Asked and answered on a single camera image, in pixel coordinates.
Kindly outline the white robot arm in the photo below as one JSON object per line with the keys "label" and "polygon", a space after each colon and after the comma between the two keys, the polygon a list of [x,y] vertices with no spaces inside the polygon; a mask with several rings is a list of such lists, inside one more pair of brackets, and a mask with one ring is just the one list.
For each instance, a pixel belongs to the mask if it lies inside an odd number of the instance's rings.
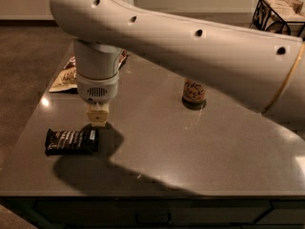
{"label": "white robot arm", "polygon": [[78,92],[91,105],[115,98],[118,59],[127,50],[292,131],[305,127],[299,37],[143,10],[133,0],[50,0],[50,7],[74,38]]}

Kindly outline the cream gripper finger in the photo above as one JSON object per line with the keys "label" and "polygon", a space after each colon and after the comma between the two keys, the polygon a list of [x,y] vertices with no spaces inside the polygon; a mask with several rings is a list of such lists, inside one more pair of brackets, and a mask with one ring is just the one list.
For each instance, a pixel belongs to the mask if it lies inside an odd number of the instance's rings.
{"label": "cream gripper finger", "polygon": [[109,104],[89,105],[87,116],[93,127],[104,127],[110,112]]}

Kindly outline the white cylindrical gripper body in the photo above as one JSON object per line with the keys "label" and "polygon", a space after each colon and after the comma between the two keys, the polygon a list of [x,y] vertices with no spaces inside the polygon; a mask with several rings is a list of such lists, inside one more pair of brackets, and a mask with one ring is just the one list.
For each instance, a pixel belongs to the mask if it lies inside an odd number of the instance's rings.
{"label": "white cylindrical gripper body", "polygon": [[77,91],[87,103],[105,104],[115,99],[118,92],[119,74],[108,79],[90,79],[80,73],[76,75]]}

